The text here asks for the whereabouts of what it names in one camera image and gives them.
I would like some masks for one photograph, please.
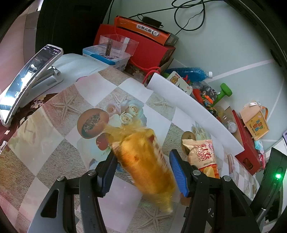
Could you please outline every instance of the white cap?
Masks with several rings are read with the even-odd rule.
[[[228,127],[228,131],[231,133],[235,133],[237,130],[237,125],[234,122],[229,122],[227,127]]]

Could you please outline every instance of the starfish pattern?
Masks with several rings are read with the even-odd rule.
[[[157,233],[159,233],[158,221],[160,219],[170,217],[170,215],[172,214],[172,213],[158,213],[158,208],[156,208],[154,213],[151,213],[144,206],[142,206],[141,208],[143,209],[145,214],[149,217],[149,219],[144,224],[140,225],[138,228],[146,227],[149,224],[153,223]]]
[[[171,107],[171,108],[172,108],[172,106],[170,106],[170,105],[165,101],[165,99],[164,99],[163,97],[161,97],[161,98],[159,98],[158,96],[156,96],[156,97],[158,98],[159,102],[155,102],[155,103],[153,103],[153,104],[163,106],[165,113],[167,113],[166,107]]]
[[[123,100],[120,100],[114,93],[112,93],[112,95],[113,95],[115,101],[116,101],[119,105],[121,105],[121,103],[124,102],[124,101],[127,99],[127,95],[124,96]]]
[[[82,113],[81,111],[77,110],[75,107],[73,107],[71,105],[72,101],[76,98],[76,94],[73,95],[70,99],[67,100],[67,97],[65,95],[65,90],[63,91],[63,102],[58,102],[58,103],[55,103],[55,104],[51,104],[57,108],[62,108],[62,117],[61,117],[61,123],[63,123],[64,121],[64,118],[67,114],[67,111],[70,110],[70,111],[73,111],[73,112],[76,112],[76,113]]]

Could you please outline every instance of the tag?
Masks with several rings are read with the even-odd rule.
[[[176,85],[178,88],[182,89],[186,94],[191,94],[192,87],[189,86],[177,72],[173,71],[168,76],[167,80]]]

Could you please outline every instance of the paper card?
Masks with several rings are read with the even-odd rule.
[[[200,103],[190,97],[159,74],[154,74],[147,89],[167,99],[171,104],[177,106],[193,120],[198,122],[205,130],[215,136],[219,142],[228,149],[233,156],[244,151],[243,146],[214,116],[210,114]]]
[[[188,95],[192,92],[192,87],[189,86],[181,76],[175,71],[173,71],[167,78],[171,83],[176,85],[178,88],[182,89]]]

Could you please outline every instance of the small cardboard box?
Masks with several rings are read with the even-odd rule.
[[[267,125],[268,109],[257,102],[247,104],[240,112],[242,120],[251,133],[254,140],[258,140],[268,133]]]

